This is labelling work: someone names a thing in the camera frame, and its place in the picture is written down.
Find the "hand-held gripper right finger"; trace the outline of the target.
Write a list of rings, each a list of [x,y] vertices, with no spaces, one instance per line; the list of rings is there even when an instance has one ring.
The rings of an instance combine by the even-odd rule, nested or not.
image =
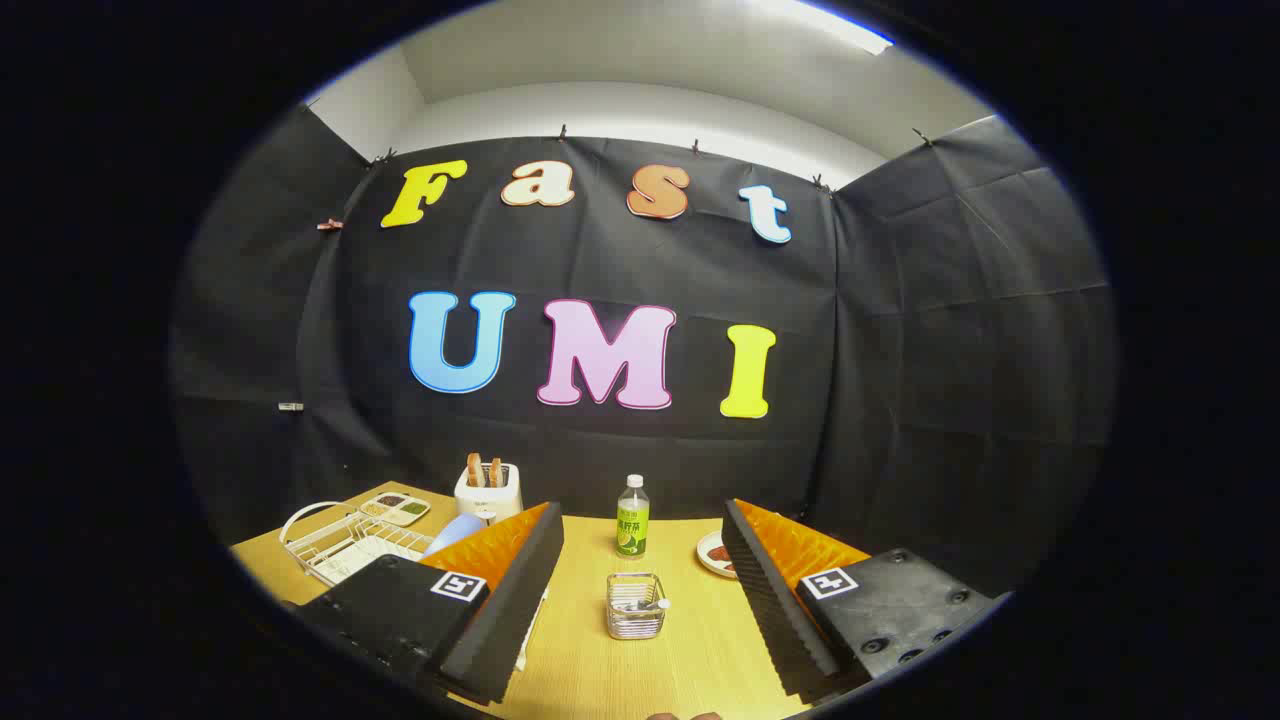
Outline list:
[[[1006,601],[913,550],[869,555],[739,498],[721,534],[783,689],[810,705],[901,675]]]

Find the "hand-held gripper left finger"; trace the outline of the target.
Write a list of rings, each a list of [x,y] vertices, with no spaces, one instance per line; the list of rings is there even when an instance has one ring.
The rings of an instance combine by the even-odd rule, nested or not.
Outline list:
[[[563,542],[561,505],[539,503],[420,560],[378,555],[293,612],[403,685],[500,702]]]

